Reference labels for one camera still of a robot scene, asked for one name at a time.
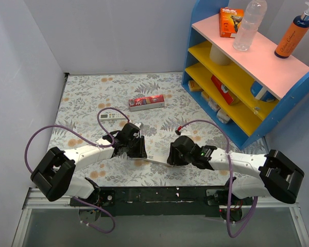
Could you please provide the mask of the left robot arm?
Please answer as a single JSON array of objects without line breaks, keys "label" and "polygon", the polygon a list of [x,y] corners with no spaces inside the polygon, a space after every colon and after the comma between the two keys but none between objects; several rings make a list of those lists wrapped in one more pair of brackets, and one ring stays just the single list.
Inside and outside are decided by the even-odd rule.
[{"label": "left robot arm", "polygon": [[53,147],[44,155],[30,178],[51,202],[69,196],[78,197],[86,205],[93,206],[100,201],[100,187],[90,178],[74,177],[75,171],[124,154],[130,158],[147,158],[141,127],[141,123],[129,122],[122,130],[103,136],[94,146],[68,150]]}]

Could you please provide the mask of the white remote control back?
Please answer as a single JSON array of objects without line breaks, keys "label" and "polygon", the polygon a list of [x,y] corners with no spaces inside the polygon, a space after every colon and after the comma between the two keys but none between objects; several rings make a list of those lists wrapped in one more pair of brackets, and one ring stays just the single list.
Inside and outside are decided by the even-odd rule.
[{"label": "white remote control back", "polygon": [[162,155],[148,155],[147,158],[143,158],[145,161],[149,161],[152,163],[160,164],[160,165],[165,165],[165,166],[171,166],[167,160],[168,156],[162,156]]}]

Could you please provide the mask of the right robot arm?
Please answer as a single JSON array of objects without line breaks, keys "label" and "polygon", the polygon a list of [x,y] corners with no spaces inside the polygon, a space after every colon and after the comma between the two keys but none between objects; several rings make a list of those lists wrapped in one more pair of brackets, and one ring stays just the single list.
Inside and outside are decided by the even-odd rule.
[{"label": "right robot arm", "polygon": [[247,197],[268,196],[294,204],[304,178],[303,170],[278,150],[270,150],[268,154],[226,154],[215,146],[200,147],[187,136],[179,136],[171,143],[167,163],[244,174],[245,178],[235,179],[222,192],[223,200],[231,205]]}]

